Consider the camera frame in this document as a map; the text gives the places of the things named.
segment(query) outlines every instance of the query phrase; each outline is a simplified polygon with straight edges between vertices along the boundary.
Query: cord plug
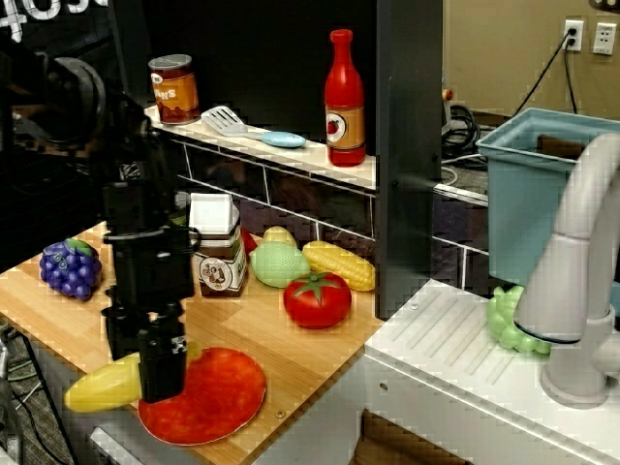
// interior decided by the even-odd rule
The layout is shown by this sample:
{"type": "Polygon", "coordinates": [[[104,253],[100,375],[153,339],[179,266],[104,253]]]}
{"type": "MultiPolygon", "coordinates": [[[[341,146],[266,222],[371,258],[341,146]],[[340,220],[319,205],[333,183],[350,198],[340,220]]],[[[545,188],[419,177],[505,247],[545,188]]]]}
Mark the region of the cord plug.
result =
{"type": "Polygon", "coordinates": [[[571,37],[571,36],[576,36],[576,34],[577,34],[577,30],[574,27],[571,27],[567,31],[566,37],[568,37],[568,39],[566,40],[566,42],[564,44],[564,50],[566,50],[569,47],[572,47],[574,45],[574,43],[576,42],[576,39],[574,37],[571,37]]]}

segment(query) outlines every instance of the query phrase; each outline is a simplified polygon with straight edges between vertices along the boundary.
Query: white shelf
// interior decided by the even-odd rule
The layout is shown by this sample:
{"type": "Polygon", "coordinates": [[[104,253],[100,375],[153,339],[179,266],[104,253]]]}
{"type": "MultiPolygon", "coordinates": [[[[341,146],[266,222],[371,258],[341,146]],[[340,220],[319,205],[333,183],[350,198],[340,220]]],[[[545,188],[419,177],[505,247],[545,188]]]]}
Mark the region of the white shelf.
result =
{"type": "Polygon", "coordinates": [[[618,384],[595,409],[551,400],[540,384],[546,357],[509,351],[493,340],[486,302],[431,280],[372,336],[365,352],[528,433],[532,441],[547,441],[588,463],[620,464],[618,384]]]}
{"type": "MultiPolygon", "coordinates": [[[[352,168],[338,168],[329,162],[326,146],[321,143],[309,140],[301,148],[278,148],[262,143],[259,140],[224,138],[201,121],[186,125],[162,124],[156,107],[147,108],[145,112],[151,118],[154,128],[187,138],[190,143],[190,140],[206,142],[221,148],[234,150],[240,154],[251,155],[259,160],[276,163],[295,170],[307,171],[310,175],[319,175],[371,191],[377,188],[376,159],[370,155],[366,155],[366,159],[361,165],[352,168]]],[[[249,127],[249,129],[251,131],[264,132],[260,128],[249,127]]]]}

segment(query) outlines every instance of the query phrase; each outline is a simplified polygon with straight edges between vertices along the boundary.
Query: jar label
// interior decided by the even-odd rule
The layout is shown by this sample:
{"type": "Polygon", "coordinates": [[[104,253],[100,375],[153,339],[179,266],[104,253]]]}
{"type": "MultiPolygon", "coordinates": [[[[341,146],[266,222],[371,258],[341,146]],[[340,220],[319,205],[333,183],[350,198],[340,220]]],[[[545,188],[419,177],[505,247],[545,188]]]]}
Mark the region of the jar label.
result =
{"type": "Polygon", "coordinates": [[[194,272],[202,286],[207,286],[212,294],[238,293],[245,280],[247,262],[243,243],[230,260],[209,255],[209,249],[202,247],[194,255],[194,272]]]}
{"type": "Polygon", "coordinates": [[[341,150],[365,144],[364,106],[351,109],[326,107],[327,145],[341,150]]]}
{"type": "Polygon", "coordinates": [[[167,109],[181,111],[188,111],[198,106],[194,73],[170,79],[164,79],[161,75],[152,73],[151,81],[157,104],[167,109]]]}

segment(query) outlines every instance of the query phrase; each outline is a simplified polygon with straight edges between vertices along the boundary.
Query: purple grapes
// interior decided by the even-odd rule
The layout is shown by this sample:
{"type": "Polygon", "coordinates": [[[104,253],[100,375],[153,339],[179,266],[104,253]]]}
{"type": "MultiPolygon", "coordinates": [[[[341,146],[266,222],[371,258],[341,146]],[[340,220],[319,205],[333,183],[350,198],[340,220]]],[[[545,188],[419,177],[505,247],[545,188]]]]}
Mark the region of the purple grapes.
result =
{"type": "Polygon", "coordinates": [[[99,254],[85,242],[67,239],[44,249],[39,262],[41,279],[55,291],[87,300],[99,285],[99,254]]]}

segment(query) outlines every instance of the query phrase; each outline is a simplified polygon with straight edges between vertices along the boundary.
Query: yellow corn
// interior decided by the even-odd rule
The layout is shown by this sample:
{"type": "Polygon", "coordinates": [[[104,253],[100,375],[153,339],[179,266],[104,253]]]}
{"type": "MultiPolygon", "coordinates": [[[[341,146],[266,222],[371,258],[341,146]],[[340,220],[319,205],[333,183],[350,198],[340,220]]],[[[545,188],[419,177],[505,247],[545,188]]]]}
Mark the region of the yellow corn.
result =
{"type": "Polygon", "coordinates": [[[321,240],[307,243],[301,252],[313,271],[337,274],[356,291],[375,289],[375,267],[356,254],[321,240]]]}

